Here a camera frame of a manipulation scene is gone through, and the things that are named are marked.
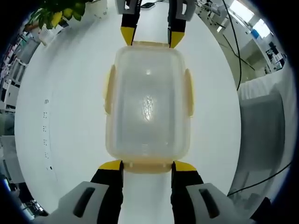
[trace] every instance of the plastic food container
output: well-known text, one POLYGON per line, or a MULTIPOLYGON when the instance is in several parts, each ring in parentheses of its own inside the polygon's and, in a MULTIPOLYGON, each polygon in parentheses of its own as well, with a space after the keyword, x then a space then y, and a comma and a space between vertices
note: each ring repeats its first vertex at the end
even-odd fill
POLYGON ((186 154, 190 118, 185 71, 175 49, 133 45, 118 51, 105 105, 106 147, 113 157, 157 164, 186 154))

